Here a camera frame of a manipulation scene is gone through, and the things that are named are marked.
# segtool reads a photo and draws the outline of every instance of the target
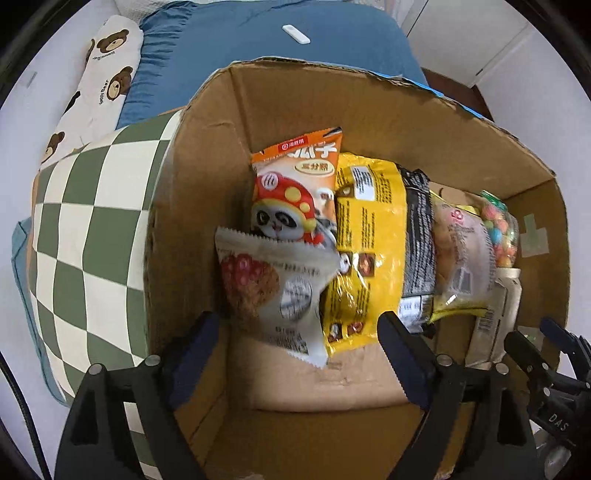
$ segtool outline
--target food package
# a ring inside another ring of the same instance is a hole
[[[378,317],[396,311],[404,283],[407,206],[397,166],[347,158],[358,164],[339,163],[337,174],[340,270],[322,322],[329,355],[376,342]]]
[[[404,286],[398,304],[398,317],[411,333],[421,332],[433,311],[435,290],[435,249],[431,231],[433,209],[429,191],[429,178],[421,171],[409,171],[396,166],[406,191],[407,220],[404,261]],[[366,158],[351,153],[339,156],[336,188],[356,188],[354,196],[366,200],[381,201],[390,195],[389,185],[383,178],[395,172],[395,164],[387,160]],[[374,172],[376,187],[362,181]]]
[[[431,194],[435,213],[436,293],[431,322],[456,313],[484,316],[496,278],[491,239],[481,218]]]
[[[242,330],[325,365],[319,301],[339,269],[338,253],[226,228],[217,229],[215,242],[226,297]]]
[[[507,206],[492,193],[482,191],[484,205],[480,215],[491,237],[496,266],[511,268],[515,264],[519,242],[519,224]]]
[[[335,172],[342,130],[328,128],[252,156],[251,230],[335,249]]]
[[[489,370],[505,356],[505,337],[512,332],[521,301],[519,268],[497,268],[491,306],[476,319],[466,366]]]

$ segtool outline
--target white snack bag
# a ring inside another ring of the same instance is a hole
[[[489,370],[505,356],[505,337],[512,332],[521,301],[519,268],[497,268],[492,301],[484,317],[476,319],[466,366]]]
[[[339,269],[339,254],[227,228],[217,229],[215,243],[238,325],[317,367],[326,365],[319,301]]]

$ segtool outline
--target panda cartoon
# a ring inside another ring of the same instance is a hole
[[[314,199],[299,182],[270,171],[256,178],[251,226],[256,233],[280,241],[321,244],[316,231]]]

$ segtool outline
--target cardboard box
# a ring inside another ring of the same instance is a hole
[[[467,192],[495,193],[522,232],[524,217],[534,215],[537,229],[546,231],[548,253],[518,258],[523,284],[518,324],[536,327],[543,315],[565,324],[566,212],[553,172],[531,151],[458,103],[404,79],[266,59],[213,74],[184,111],[167,154],[148,232],[152,351],[188,331],[202,311],[226,307],[213,236],[219,225],[248,228],[250,153],[335,125],[343,128],[343,151],[420,168],[433,181]],[[441,328],[448,327],[454,335],[440,335],[437,348],[458,359],[465,355],[473,320],[442,320]],[[220,343],[227,338],[220,335]],[[544,345],[543,354],[556,367],[558,352]],[[381,480],[422,415],[411,404],[327,413],[248,410],[227,395],[225,368],[221,345],[193,398],[176,412],[211,480],[252,473],[265,480]],[[442,473],[454,465],[470,413],[470,405],[463,406]]]

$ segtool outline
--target white cabinet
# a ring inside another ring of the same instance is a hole
[[[415,0],[402,29],[421,67],[471,86],[527,25],[505,0]]]

